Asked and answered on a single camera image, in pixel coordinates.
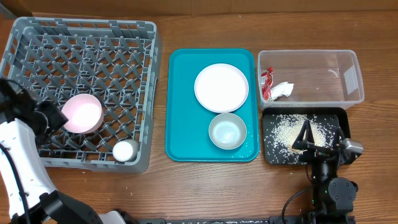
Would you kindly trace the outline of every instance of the wooden table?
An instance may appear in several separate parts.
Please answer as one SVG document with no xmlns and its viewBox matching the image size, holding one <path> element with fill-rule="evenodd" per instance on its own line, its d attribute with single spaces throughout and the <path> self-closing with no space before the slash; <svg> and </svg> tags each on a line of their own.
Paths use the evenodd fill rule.
<svg viewBox="0 0 398 224">
<path fill-rule="evenodd" d="M 143 174 L 47 169 L 60 191 L 98 213 L 114 208 L 136 218 L 261 218 L 279 215 L 286 200 L 309 185 L 303 167 L 270 166 L 264 149 L 245 164 L 174 162 L 164 150 L 170 54 L 180 48 L 242 47 L 260 50 L 351 49 L 358 55 L 365 101 L 348 112 L 351 135 L 365 148 L 339 175 L 355 181 L 358 223 L 398 218 L 398 12 L 243 14 L 206 17 L 129 17 L 154 21 L 163 41 L 156 89 L 150 166 Z M 12 21 L 0 21 L 0 52 Z M 0 184 L 0 220 L 9 221 Z M 311 194 L 295 199 L 287 214 L 310 208 Z"/>
</svg>

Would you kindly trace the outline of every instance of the black tray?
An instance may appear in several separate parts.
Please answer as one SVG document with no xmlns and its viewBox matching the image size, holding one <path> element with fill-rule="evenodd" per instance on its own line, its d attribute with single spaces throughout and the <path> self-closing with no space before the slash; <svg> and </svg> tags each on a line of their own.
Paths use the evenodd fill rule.
<svg viewBox="0 0 398 224">
<path fill-rule="evenodd" d="M 274 147 L 274 140 L 270 137 L 272 130 L 279 124 L 280 119 L 277 115 L 280 114 L 307 114 L 307 118 L 315 119 L 318 124 L 338 126 L 343 130 L 345 137 L 350 138 L 349 124 L 347 113 L 342 108 L 266 108 L 262 112 L 262 133 L 263 143 L 265 149 L 266 161 L 270 164 L 280 165 L 304 165 L 304 162 L 298 161 L 298 154 L 286 156 L 282 153 L 285 147 Z M 331 134 L 327 134 L 326 138 L 333 138 L 335 128 L 332 129 Z"/>
</svg>

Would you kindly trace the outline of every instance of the pink plate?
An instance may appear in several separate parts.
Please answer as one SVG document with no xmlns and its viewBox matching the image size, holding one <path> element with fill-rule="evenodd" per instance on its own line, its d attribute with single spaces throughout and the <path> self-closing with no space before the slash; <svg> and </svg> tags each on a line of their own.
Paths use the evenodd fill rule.
<svg viewBox="0 0 398 224">
<path fill-rule="evenodd" d="M 79 94 L 70 98 L 63 106 L 62 113 L 69 119 L 63 127 L 77 134 L 92 133 L 104 120 L 101 102 L 90 94 Z"/>
</svg>

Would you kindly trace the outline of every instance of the gray dish rack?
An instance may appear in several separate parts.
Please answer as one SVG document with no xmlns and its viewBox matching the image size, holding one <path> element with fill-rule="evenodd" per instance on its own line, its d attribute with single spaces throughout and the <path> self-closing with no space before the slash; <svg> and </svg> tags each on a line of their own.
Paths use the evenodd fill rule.
<svg viewBox="0 0 398 224">
<path fill-rule="evenodd" d="M 144 172 L 149 166 L 161 41 L 146 21 L 22 17 L 15 21 L 0 75 L 18 81 L 39 101 L 59 107 L 78 94 L 96 96 L 104 123 L 90 134 L 61 128 L 38 149 L 45 166 Z M 112 156 L 118 141 L 140 144 L 135 161 Z"/>
</svg>

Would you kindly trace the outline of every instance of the blue tray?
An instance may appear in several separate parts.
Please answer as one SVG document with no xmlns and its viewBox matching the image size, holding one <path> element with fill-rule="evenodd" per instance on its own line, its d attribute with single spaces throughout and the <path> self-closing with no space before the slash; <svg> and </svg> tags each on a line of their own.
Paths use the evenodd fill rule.
<svg viewBox="0 0 398 224">
<path fill-rule="evenodd" d="M 210 140 L 208 128 L 217 113 L 208 111 L 195 97 L 197 75 L 209 65 L 227 63 L 240 69 L 249 82 L 249 96 L 233 113 L 248 129 L 246 140 L 233 150 L 223 150 Z M 250 162 L 260 150 L 256 75 L 253 55 L 244 49 L 180 49 L 170 56 L 167 87 L 167 155 L 180 162 Z"/>
</svg>

